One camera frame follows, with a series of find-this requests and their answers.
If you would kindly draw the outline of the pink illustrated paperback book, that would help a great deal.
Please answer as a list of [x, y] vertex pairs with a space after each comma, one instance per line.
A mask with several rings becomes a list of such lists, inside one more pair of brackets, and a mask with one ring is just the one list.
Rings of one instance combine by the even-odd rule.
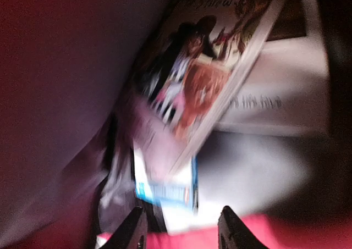
[[204, 144], [238, 93], [286, 0], [172, 0], [139, 55], [126, 105], [150, 179]]

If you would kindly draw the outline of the red student backpack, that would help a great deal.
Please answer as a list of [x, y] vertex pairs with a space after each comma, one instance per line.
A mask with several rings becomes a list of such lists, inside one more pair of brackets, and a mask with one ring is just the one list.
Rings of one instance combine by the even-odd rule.
[[[1, 0], [1, 248], [93, 247], [95, 137], [166, 2]], [[292, 214], [244, 218], [269, 248], [351, 248], [351, 212], [327, 207], [351, 191], [351, 111], [342, 109], [337, 144], [311, 159], [326, 165], [321, 195], [297, 201], [307, 209], [299, 215], [282, 203], [278, 212]]]

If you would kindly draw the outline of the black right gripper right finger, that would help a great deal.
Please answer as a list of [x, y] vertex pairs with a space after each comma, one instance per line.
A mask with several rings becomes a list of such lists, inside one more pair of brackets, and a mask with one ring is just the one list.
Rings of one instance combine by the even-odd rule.
[[218, 220], [218, 248], [268, 249], [229, 206], [223, 207]]

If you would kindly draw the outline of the grey white hardcover book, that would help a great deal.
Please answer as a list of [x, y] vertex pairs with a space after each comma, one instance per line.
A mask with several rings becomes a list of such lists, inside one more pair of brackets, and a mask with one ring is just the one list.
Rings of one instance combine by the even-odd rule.
[[328, 57], [317, 0], [287, 0], [245, 84], [215, 129], [325, 136], [329, 109]]

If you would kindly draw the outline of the blue dog picture book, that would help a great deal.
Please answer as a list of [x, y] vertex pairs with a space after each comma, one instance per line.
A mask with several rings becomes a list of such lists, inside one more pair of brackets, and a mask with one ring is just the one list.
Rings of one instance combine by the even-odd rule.
[[195, 157], [167, 181], [148, 178], [140, 149], [133, 150], [133, 161], [136, 198], [142, 201], [146, 209], [151, 232], [167, 231], [164, 208], [191, 214], [197, 212], [198, 172]]

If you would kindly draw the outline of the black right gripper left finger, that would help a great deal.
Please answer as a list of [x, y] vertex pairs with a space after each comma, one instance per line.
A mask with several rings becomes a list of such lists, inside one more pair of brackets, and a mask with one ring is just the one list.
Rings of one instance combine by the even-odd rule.
[[145, 249], [147, 230], [146, 212], [141, 207], [135, 207], [101, 248]]

